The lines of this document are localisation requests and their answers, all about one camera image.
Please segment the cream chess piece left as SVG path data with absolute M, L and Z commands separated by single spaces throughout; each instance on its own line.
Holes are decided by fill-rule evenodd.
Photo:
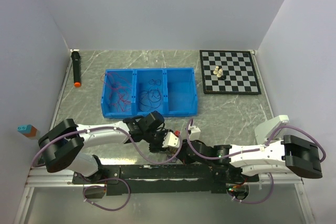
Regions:
M 214 71 L 213 71 L 213 74 L 214 75 L 217 75 L 218 74 L 218 71 L 219 71 L 219 66 L 216 66 Z

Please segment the blue and brown toy block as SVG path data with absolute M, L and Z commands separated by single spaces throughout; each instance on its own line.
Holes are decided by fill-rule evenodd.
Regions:
M 17 131 L 31 140 L 38 140 L 40 138 L 40 132 L 31 124 L 20 125 Z

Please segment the black marker orange cap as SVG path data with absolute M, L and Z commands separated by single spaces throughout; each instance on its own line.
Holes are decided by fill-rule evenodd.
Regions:
M 73 69 L 73 78 L 74 78 L 74 87 L 81 87 L 81 57 L 79 51 L 72 51 L 72 69 Z

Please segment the cream chess piece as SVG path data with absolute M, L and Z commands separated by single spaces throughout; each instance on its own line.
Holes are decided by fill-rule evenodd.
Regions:
M 213 71 L 213 74 L 214 75 L 217 75 L 218 74 L 218 71 L 219 71 L 219 66 L 216 66 L 214 71 Z
M 219 69 L 218 72 L 217 72 L 217 77 L 221 78 L 222 76 L 223 76 L 223 70 Z

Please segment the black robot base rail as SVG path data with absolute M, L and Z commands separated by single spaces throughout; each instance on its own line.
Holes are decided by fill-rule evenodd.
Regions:
M 256 183 L 258 175 L 248 177 L 241 168 L 204 164 L 104 165 L 102 179 L 125 180 L 133 194 L 211 192 L 225 194 L 226 186 Z

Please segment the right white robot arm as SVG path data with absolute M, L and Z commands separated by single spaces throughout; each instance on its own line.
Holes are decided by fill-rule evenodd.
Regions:
M 228 168 L 231 179 L 241 181 L 262 173 L 287 173 L 308 178 L 322 178 L 316 144 L 293 135 L 268 146 L 205 145 L 199 140 L 184 140 L 179 157 L 185 164 L 199 162 L 212 168 Z

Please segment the cream chess piece right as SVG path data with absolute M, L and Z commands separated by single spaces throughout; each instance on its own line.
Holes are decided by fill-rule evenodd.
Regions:
M 223 70 L 219 69 L 218 72 L 217 72 L 217 77 L 221 78 L 222 76 L 223 76 Z

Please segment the black and white chessboard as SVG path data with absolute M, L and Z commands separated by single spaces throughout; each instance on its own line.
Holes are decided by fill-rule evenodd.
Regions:
M 205 94 L 259 95 L 261 88 L 250 51 L 200 50 Z M 216 66 L 225 80 L 213 74 Z

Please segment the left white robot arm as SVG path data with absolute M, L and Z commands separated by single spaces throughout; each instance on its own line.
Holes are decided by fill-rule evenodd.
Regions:
M 44 164 L 49 173 L 64 169 L 80 173 L 92 183 L 107 176 L 100 159 L 81 152 L 84 148 L 105 144 L 126 144 L 146 141 L 151 153 L 178 149 L 178 137 L 165 128 L 163 116 L 153 111 L 147 116 L 135 116 L 103 125 L 76 124 L 66 119 L 38 141 Z

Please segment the blue three-compartment bin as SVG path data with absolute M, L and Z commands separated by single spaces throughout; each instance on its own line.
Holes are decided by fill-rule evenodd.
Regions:
M 193 68 L 107 69 L 101 111 L 106 119 L 124 119 L 158 111 L 164 117 L 198 113 Z

